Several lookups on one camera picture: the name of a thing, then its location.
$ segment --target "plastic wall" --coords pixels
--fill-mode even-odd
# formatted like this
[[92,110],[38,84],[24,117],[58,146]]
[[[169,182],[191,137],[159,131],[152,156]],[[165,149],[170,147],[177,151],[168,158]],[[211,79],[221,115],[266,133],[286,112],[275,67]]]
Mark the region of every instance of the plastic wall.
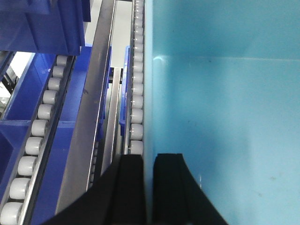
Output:
[[183,153],[229,224],[300,223],[299,7],[146,1],[148,200],[157,153]]

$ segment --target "metal frame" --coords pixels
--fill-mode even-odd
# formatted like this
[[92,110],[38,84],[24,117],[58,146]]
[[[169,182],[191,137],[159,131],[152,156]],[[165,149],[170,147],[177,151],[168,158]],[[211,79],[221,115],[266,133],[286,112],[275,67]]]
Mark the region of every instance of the metal frame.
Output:
[[103,0],[99,13],[89,69],[83,88],[56,213],[62,211],[90,185],[93,151],[104,108],[110,44],[116,0]]

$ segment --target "metal rail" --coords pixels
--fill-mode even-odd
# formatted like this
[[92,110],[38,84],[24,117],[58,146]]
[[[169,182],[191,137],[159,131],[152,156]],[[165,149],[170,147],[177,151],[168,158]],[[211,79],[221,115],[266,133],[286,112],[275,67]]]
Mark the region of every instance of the metal rail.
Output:
[[90,65],[71,140],[61,184],[56,213],[62,211],[90,185],[90,171],[98,132],[98,121],[104,108],[110,44],[116,0],[102,0]]
[[114,146],[117,140],[116,133],[118,127],[118,101],[119,101],[120,79],[121,79],[121,68],[115,68],[113,70],[112,94],[111,94],[111,101],[109,104],[101,175],[112,163]]

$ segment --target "white roller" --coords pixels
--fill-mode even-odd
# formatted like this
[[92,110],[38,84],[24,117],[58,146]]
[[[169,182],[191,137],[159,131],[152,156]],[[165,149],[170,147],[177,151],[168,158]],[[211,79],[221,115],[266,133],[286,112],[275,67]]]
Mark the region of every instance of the white roller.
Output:
[[135,43],[135,46],[133,47],[135,52],[143,52],[144,51],[144,45],[140,43]]
[[9,197],[12,199],[25,199],[29,181],[29,178],[14,178],[10,185]]
[[17,225],[22,209],[20,202],[8,202],[3,206],[0,223],[2,225]]
[[144,7],[135,7],[135,13],[136,14],[143,14]]
[[49,120],[52,114],[53,105],[41,104],[38,107],[37,117],[40,120]]
[[135,28],[135,35],[143,35],[144,29],[142,27]]
[[57,66],[66,66],[68,61],[68,57],[65,55],[58,55],[56,59]]
[[90,182],[94,182],[94,174],[93,173],[90,175]]
[[32,136],[44,137],[48,126],[46,120],[34,120],[31,127]]
[[130,139],[140,141],[143,138],[143,126],[141,124],[133,123],[130,127]]
[[143,77],[144,77],[143,73],[135,72],[135,73],[133,73],[132,81],[133,81],[133,83],[142,83],[143,82]]
[[51,77],[48,82],[48,89],[59,91],[60,90],[60,82],[61,82],[61,78]]
[[45,90],[43,95],[43,103],[54,105],[57,100],[58,92],[55,90]]
[[23,156],[19,161],[18,174],[22,176],[31,176],[36,160],[37,157],[35,156]]
[[53,77],[63,78],[65,72],[64,66],[54,66],[52,75]]
[[144,36],[143,35],[135,35],[134,38],[135,44],[143,44],[144,43]]
[[132,84],[132,93],[135,95],[142,95],[144,90],[144,85],[142,83]]
[[136,154],[136,155],[143,154],[143,142],[131,141],[129,147],[130,147],[130,154]]
[[144,64],[142,62],[134,60],[133,62],[133,72],[142,72]]
[[137,11],[139,11],[139,10],[141,10],[141,9],[143,9],[144,7],[143,7],[143,4],[135,4],[135,11],[137,12]]
[[38,155],[42,144],[42,137],[29,137],[26,141],[25,152],[28,155]]
[[136,0],[135,1],[135,5],[137,5],[137,6],[143,6],[144,5],[144,1],[143,0]]
[[141,124],[143,121],[143,110],[132,109],[131,111],[131,122]]
[[142,19],[135,19],[135,29],[143,27],[143,20]]
[[141,95],[132,95],[132,105],[131,107],[134,109],[142,109],[143,107],[144,98]]
[[143,14],[142,14],[142,13],[139,13],[139,12],[136,12],[136,13],[135,13],[135,19],[140,19],[140,20],[142,20],[142,19],[143,19]]
[[144,54],[142,52],[135,51],[133,59],[134,61],[143,62]]

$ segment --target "roller conveyor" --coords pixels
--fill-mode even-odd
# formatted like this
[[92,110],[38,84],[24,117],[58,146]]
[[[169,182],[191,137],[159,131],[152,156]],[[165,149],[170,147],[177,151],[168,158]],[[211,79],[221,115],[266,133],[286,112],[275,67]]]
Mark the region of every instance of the roller conveyor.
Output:
[[2,197],[0,221],[4,225],[23,224],[47,162],[74,58],[57,56],[55,62]]

